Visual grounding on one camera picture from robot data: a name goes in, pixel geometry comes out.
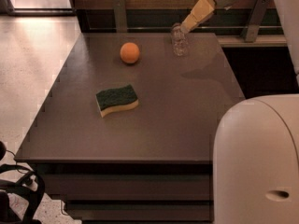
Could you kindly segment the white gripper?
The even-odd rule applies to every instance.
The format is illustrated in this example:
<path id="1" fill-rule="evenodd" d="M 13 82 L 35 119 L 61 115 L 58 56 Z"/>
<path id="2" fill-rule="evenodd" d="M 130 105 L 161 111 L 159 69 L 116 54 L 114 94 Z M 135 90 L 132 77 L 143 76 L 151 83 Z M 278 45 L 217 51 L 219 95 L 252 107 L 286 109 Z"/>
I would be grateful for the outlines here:
<path id="1" fill-rule="evenodd" d="M 229 9 L 238 0 L 198 0 L 190 14 L 180 25 L 183 34 L 195 29 L 199 24 L 208 20 L 216 8 Z"/>

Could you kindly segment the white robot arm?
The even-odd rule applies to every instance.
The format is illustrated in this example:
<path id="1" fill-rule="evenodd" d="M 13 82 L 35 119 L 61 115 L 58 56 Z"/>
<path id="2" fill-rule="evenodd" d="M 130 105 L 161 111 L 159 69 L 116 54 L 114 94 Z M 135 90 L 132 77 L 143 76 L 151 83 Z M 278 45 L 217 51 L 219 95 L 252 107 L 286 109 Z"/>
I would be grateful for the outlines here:
<path id="1" fill-rule="evenodd" d="M 214 224 L 299 224 L 299 95 L 254 97 L 222 117 Z"/>

